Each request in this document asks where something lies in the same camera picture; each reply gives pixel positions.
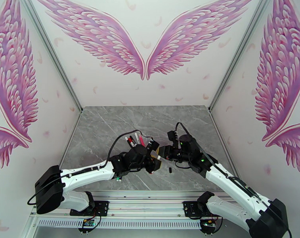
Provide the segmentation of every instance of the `feather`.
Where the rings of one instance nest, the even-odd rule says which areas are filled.
[[[12,149],[18,146],[28,148],[26,142],[16,133],[0,127],[0,168],[3,168],[4,164],[8,166]]]
[[[165,29],[146,63],[147,79],[165,75],[207,49],[241,19],[251,0],[219,0],[176,17]]]
[[[274,144],[283,148],[287,164],[290,165],[291,162],[293,167],[300,171],[300,123],[282,129],[266,144],[266,147]]]
[[[108,67],[144,79],[144,61],[124,27],[111,15],[69,0],[38,0],[53,22]]]
[[[266,125],[263,141],[286,124],[300,95],[300,20],[289,0],[274,0],[261,43],[257,119]]]
[[[17,0],[0,15],[0,108],[14,132],[31,142],[28,126],[38,112],[32,46]]]

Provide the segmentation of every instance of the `wing mural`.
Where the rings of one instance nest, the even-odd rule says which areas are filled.
[[[144,61],[128,32],[111,15],[69,0],[38,0],[53,22],[108,67],[127,75],[136,72],[144,79]]]
[[[274,144],[283,148],[287,164],[290,165],[292,162],[293,167],[300,171],[300,124],[281,130],[266,144],[266,147]]]
[[[207,49],[241,19],[250,1],[219,0],[176,17],[148,58],[147,79],[154,72],[167,75]]]
[[[300,21],[289,0],[273,2],[273,15],[264,27],[256,91],[265,141],[284,127],[300,95]]]
[[[273,0],[256,91],[257,119],[266,125],[262,141],[269,140],[266,147],[282,147],[287,164],[300,171],[300,124],[284,128],[300,96],[300,20],[290,0]]]
[[[36,121],[37,101],[32,46],[18,0],[6,0],[0,14],[0,109],[13,131],[0,127],[0,167],[13,148],[28,147],[28,126]]]
[[[101,62],[141,80],[159,72],[167,75],[190,61],[241,19],[251,0],[219,0],[176,17],[161,35],[146,66],[128,32],[111,15],[69,0],[38,0],[65,34]]]

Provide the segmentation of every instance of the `marker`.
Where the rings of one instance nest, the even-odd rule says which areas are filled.
[[[131,139],[131,141],[132,141],[132,143],[133,143],[133,146],[134,146],[134,147],[137,146],[137,143],[134,141],[134,139],[133,139],[132,136],[130,136],[130,139]]]
[[[131,141],[129,141],[129,138],[127,138],[127,137],[124,137],[125,138],[125,140],[127,141],[127,143],[129,144],[129,146],[131,147],[131,148],[133,148],[133,145],[131,145],[131,144],[133,144]]]
[[[134,135],[136,136],[137,143],[138,143],[138,144],[141,144],[141,143],[140,143],[140,140],[139,140],[139,138],[138,138],[138,135],[137,135],[136,132],[134,133]]]
[[[145,147],[145,144],[144,144],[144,141],[143,141],[143,138],[141,135],[139,135],[139,139],[140,139],[140,143]]]

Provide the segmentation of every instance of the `white wall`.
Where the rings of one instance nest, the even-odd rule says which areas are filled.
[[[116,18],[127,30],[146,62],[161,34],[181,13],[217,0],[70,0]],[[259,0],[228,32],[206,50],[168,75],[154,73],[142,81],[137,73],[123,75],[66,35],[52,22],[48,9],[32,0],[45,30],[83,106],[210,104]]]
[[[5,1],[0,0],[0,13]],[[0,238],[20,237],[32,208],[26,202],[34,194],[34,183],[48,167],[59,163],[78,117],[70,95],[23,8],[21,15],[30,30],[38,113],[37,121],[28,127],[32,142],[25,143],[29,148],[14,148],[8,166],[0,169]],[[0,127],[13,131],[1,110]]]
[[[291,2],[294,2],[295,12],[300,19],[300,0]],[[287,164],[286,155],[281,147],[266,147],[268,141],[262,141],[266,126],[256,119],[255,111],[255,96],[259,95],[256,94],[255,88],[260,44],[264,36],[264,25],[272,9],[273,1],[266,9],[247,50],[228,82],[229,90],[227,89],[218,101],[214,116],[242,178],[261,194],[271,199],[279,198],[285,203],[293,237],[300,237],[300,172],[292,163]],[[297,73],[297,78],[300,78],[300,72]],[[300,97],[284,128],[298,123]]]

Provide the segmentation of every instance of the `pink feather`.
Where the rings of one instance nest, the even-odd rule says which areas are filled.
[[[176,17],[148,58],[147,79],[154,72],[167,75],[207,49],[241,19],[250,1],[219,0]]]
[[[263,141],[288,121],[300,95],[300,21],[289,0],[274,0],[261,43],[256,91],[257,119],[266,125]]]
[[[281,130],[266,144],[266,147],[274,144],[283,148],[287,164],[292,163],[293,167],[300,171],[300,124]]]
[[[12,131],[0,127],[0,168],[3,168],[4,164],[8,166],[9,155],[11,154],[12,149],[18,146],[28,148],[28,145],[23,139],[19,138]]]
[[[30,142],[28,126],[38,112],[31,51],[20,4],[7,0],[0,14],[0,108],[14,132]]]
[[[108,67],[144,79],[144,61],[124,27],[111,15],[69,0],[38,0],[65,34]]]

